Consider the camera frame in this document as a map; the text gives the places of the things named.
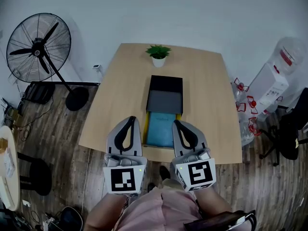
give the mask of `pink shirt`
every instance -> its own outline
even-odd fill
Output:
[[[201,219],[190,193],[154,188],[133,202],[123,213],[116,231],[185,230],[184,223]]]

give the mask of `wooden table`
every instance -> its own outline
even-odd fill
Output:
[[[216,164],[242,162],[240,128],[226,67],[219,53],[169,46],[161,68],[145,53],[148,44],[121,44],[103,78],[86,119],[79,144],[105,152],[108,133],[136,116],[141,135],[151,75],[183,78],[182,120],[205,135]],[[171,149],[143,146],[148,160],[171,162]]]
[[[9,192],[14,203],[14,206],[11,206],[8,209],[11,211],[15,211],[18,209],[20,202],[20,181],[19,181],[19,169],[18,169],[15,141],[12,131],[10,130],[9,127],[3,126],[0,128],[0,138],[4,138],[8,141],[8,148],[10,148],[11,150],[13,162],[15,165],[15,171],[12,177],[11,178],[6,177],[6,183],[8,184]],[[3,156],[4,154],[0,154],[0,176],[5,177],[6,173],[5,173]]]

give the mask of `white pot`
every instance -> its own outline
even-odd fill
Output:
[[[162,67],[165,64],[166,58],[156,59],[156,58],[152,57],[152,60],[153,60],[153,64],[154,64],[155,67]]]

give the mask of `person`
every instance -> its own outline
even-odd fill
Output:
[[[148,185],[148,193],[134,201],[122,213],[127,202],[126,195],[107,194],[89,213],[85,231],[141,231],[141,230],[185,230],[184,223],[202,219],[199,208],[207,217],[222,212],[232,212],[230,204],[218,195],[212,187],[185,192],[182,185],[171,179],[166,167],[160,167],[163,188],[152,183]],[[246,221],[238,226],[241,231],[251,230]]]

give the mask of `office chair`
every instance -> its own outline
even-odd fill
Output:
[[[298,145],[308,143],[308,139],[298,141],[298,131],[308,122],[308,88],[304,88],[294,110],[284,115],[277,126],[272,126],[269,132],[260,129],[265,134],[273,146],[265,155],[260,154],[259,158],[267,157],[276,149],[277,162],[273,166],[279,165],[279,152],[289,160],[296,160],[298,157]]]

